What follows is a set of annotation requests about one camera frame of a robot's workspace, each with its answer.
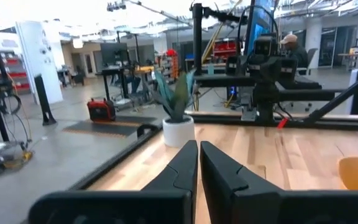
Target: cap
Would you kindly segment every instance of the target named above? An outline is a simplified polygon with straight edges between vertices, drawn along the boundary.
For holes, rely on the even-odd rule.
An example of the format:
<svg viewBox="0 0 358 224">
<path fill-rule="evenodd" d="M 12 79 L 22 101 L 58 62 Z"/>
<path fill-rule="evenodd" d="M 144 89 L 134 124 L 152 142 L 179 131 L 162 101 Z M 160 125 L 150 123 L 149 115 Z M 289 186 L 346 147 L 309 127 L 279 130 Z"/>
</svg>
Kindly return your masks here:
<svg viewBox="0 0 358 224">
<path fill-rule="evenodd" d="M 282 39 L 282 41 L 280 41 L 280 44 L 294 43 L 296 40 L 298 40 L 296 35 L 288 34 L 284 37 L 284 39 Z"/>
</svg>

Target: white plant pot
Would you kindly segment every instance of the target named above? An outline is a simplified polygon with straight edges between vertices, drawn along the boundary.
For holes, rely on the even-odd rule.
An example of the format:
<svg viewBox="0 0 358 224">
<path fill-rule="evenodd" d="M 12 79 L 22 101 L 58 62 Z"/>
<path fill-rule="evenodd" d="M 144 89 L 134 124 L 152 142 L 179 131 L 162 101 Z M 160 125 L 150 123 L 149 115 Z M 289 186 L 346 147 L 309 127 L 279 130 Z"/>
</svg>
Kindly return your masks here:
<svg viewBox="0 0 358 224">
<path fill-rule="evenodd" d="M 169 123 L 170 118 L 162 120 L 164 143 L 170 147 L 183 147 L 189 140 L 195 140 L 194 120 L 191 116 L 184 115 L 183 123 Z"/>
</svg>

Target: window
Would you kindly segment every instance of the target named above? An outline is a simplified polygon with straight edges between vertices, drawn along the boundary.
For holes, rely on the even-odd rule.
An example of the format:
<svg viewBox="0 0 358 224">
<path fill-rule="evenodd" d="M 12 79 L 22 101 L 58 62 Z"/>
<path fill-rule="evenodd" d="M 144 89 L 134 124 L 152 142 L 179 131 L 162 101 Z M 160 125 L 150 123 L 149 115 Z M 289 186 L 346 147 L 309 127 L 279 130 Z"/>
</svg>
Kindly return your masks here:
<svg viewBox="0 0 358 224">
<path fill-rule="evenodd" d="M 93 73 L 91 56 L 89 54 L 85 55 L 85 64 L 86 64 L 86 69 L 88 70 L 88 73 Z"/>
</svg>

